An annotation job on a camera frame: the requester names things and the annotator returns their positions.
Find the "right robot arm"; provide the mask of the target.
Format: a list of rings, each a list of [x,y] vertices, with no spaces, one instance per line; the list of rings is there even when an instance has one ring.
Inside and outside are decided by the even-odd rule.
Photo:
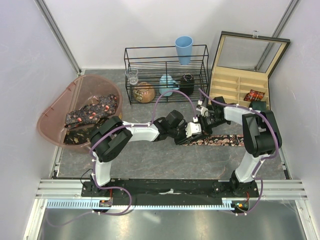
[[[282,146],[282,138],[271,110],[254,110],[239,104],[227,104],[223,97],[211,99],[211,108],[197,102],[200,112],[197,119],[202,136],[208,137],[213,128],[234,122],[242,126],[245,154],[236,170],[232,173],[229,191],[235,197],[247,191],[247,183],[255,180],[256,174],[265,160],[276,157]]]

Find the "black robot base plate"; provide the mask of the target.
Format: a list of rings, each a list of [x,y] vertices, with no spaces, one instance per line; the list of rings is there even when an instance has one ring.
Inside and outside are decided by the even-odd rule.
[[[217,179],[121,179],[113,178],[107,187],[122,187],[132,204],[220,204],[223,198],[257,198],[255,181],[236,183]]]

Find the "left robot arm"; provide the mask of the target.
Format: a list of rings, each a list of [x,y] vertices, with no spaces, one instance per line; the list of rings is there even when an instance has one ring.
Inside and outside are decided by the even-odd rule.
[[[131,123],[117,116],[108,119],[90,137],[89,154],[94,163],[92,191],[99,197],[109,193],[112,161],[128,143],[159,142],[172,138],[176,145],[182,145],[202,132],[200,118],[197,114],[191,122],[186,122],[179,111],[173,110],[166,117],[147,123]]]

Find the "black floral rose tie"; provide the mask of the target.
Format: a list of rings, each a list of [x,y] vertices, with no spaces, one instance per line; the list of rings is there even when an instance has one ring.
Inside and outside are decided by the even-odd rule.
[[[184,143],[183,146],[229,146],[243,147],[244,136],[242,134],[225,134],[225,135],[210,135],[204,139]]]

